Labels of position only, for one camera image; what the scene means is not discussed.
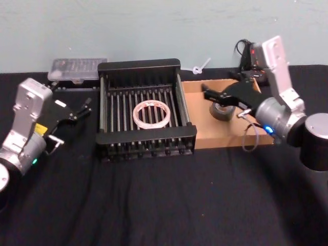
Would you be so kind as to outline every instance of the plastic case lid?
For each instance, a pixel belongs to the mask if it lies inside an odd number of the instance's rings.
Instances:
[[[70,80],[75,84],[82,84],[84,80],[98,80],[98,65],[106,62],[106,58],[55,59],[48,80]]]

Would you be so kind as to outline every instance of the clear plastic ring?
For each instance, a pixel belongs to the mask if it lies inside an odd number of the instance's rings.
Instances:
[[[139,111],[141,109],[144,109],[144,108],[149,107],[149,106],[159,107],[159,108],[163,109],[166,112],[166,116],[164,117],[164,119],[162,121],[154,123],[154,124],[145,123],[145,122],[141,121],[139,119]],[[135,106],[135,108],[133,109],[133,114],[132,115],[133,115],[134,122],[140,128],[142,128],[142,129],[156,129],[156,128],[163,128],[164,126],[166,126],[169,123],[170,118],[171,118],[171,111],[170,111],[170,108],[161,101],[147,100],[147,101],[142,101],[137,106]]]

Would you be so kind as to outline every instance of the cardboard box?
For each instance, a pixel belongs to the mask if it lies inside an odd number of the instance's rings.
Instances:
[[[236,108],[233,118],[226,121],[219,121],[210,114],[209,108],[211,101],[205,100],[201,91],[201,84],[206,84],[211,89],[222,91],[232,83],[237,82],[233,79],[184,81],[183,90],[186,98],[190,121],[197,127],[196,149],[209,149],[221,147],[235,147],[242,145],[244,131],[249,123],[244,119],[238,119],[236,114],[241,109]],[[260,91],[257,83],[254,89]],[[248,115],[248,119],[256,122],[255,118]],[[259,145],[272,145],[273,138],[261,128],[257,128],[259,133]],[[256,142],[256,133],[253,127],[249,128],[245,145],[253,146]]]

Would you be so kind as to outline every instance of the roll of tape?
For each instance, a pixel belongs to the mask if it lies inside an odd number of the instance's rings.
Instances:
[[[145,123],[139,119],[139,111],[143,108],[149,107],[149,106],[154,106],[154,107],[159,107],[163,109],[166,112],[165,118],[157,123],[150,124],[150,123]],[[171,111],[170,108],[163,102],[157,101],[157,100],[147,100],[147,101],[142,101],[139,103],[135,108],[133,109],[133,120],[136,123],[137,126],[139,126],[142,129],[155,129],[155,128],[162,128],[166,126],[171,118]]]
[[[235,106],[222,107],[220,104],[212,103],[210,106],[210,113],[217,120],[230,121],[234,115],[235,109]]]

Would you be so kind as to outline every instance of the black tablecloth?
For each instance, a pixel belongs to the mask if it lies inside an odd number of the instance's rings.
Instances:
[[[306,112],[328,112],[328,66],[290,67]],[[11,127],[16,87],[45,73],[0,75],[0,141]],[[225,78],[227,69],[183,72]],[[269,93],[269,88],[262,88]],[[58,92],[78,107],[98,93]],[[0,245],[327,245],[327,173],[285,145],[198,150],[193,156],[100,163],[97,115],[62,130],[67,142],[22,180],[0,214]]]

